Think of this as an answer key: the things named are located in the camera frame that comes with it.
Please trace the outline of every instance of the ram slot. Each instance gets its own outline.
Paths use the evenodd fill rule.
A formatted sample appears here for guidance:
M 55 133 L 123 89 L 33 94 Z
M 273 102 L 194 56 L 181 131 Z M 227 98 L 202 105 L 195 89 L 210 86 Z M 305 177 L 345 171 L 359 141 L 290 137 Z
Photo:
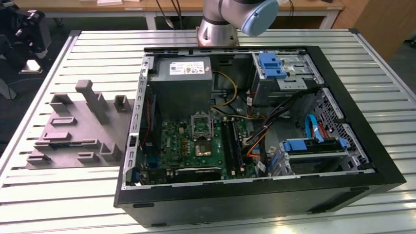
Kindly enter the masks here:
M 231 135 L 233 135 L 233 149 L 234 149 L 234 155 L 235 155 L 235 166 L 237 168 L 243 168 L 243 162 L 242 162 L 242 154 L 241 154 L 241 146 L 239 146 L 239 139 L 238 134 L 234 126 L 234 122 L 230 122 L 230 128 L 231 128 Z
M 234 173 L 239 174 L 239 162 L 238 162 L 238 156 L 237 154 L 241 153 L 237 152 L 237 144 L 235 144 L 235 138 L 234 138 L 234 128 L 233 128 L 233 122 L 226 122 L 226 137 L 227 137 L 227 145 L 229 145 L 229 151 L 231 154 L 231 160 L 233 160 L 233 168 L 235 169 Z
M 223 156 L 225 156 L 225 167 L 226 172 L 229 175 L 234 175 L 234 156 L 231 152 L 231 144 L 229 140 L 229 134 L 227 134 L 227 125 L 226 121 L 222 121 L 221 123 L 221 138 L 222 138 L 222 150 L 223 150 Z

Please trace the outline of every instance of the green circuit board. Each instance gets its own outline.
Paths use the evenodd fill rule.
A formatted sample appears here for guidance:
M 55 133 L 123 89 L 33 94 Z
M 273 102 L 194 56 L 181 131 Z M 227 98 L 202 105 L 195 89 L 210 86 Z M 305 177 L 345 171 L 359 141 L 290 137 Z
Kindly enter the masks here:
M 255 176 L 254 164 L 243 166 L 243 172 L 230 175 L 226 172 L 226 160 L 222 152 L 221 120 L 211 121 L 210 155 L 195 156 L 195 144 L 191 139 L 190 121 L 166 121 L 161 128 L 161 153 L 158 159 L 159 169 L 177 169 L 190 167 L 218 167 L 221 168 L 221 179 L 250 178 Z M 234 122 L 238 137 L 246 137 L 245 122 Z

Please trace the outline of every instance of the slotted aluminum table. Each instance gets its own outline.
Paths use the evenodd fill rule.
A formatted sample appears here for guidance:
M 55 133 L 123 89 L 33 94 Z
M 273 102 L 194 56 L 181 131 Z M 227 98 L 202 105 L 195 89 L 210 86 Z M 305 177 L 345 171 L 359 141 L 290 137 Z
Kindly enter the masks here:
M 406 183 L 330 214 L 145 230 L 111 207 L 118 167 L 25 169 L 54 93 L 93 81 L 105 98 L 134 97 L 143 47 L 195 46 L 194 31 L 71 33 L 0 159 L 0 233 L 381 233 L 416 230 L 416 97 L 359 34 L 347 30 L 270 30 L 238 34 L 243 45 L 318 45 L 377 133 Z

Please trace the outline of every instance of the power supply label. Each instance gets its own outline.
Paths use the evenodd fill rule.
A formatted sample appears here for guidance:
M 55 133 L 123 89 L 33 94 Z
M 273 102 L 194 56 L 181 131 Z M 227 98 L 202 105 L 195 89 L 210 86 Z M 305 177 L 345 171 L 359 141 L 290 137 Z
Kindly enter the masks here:
M 169 75 L 194 75 L 203 74 L 203 62 L 171 62 Z

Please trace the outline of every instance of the motherboard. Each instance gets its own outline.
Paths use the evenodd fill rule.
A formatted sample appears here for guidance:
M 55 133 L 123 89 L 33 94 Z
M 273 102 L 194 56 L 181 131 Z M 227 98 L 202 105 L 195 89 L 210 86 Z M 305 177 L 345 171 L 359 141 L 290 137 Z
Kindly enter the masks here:
M 242 161 L 242 142 L 247 136 L 243 119 L 163 121 L 159 155 L 146 158 L 149 184 L 165 184 L 178 174 L 211 174 L 218 180 L 255 177 L 251 160 Z M 209 131 L 209 137 L 194 137 L 194 132 Z

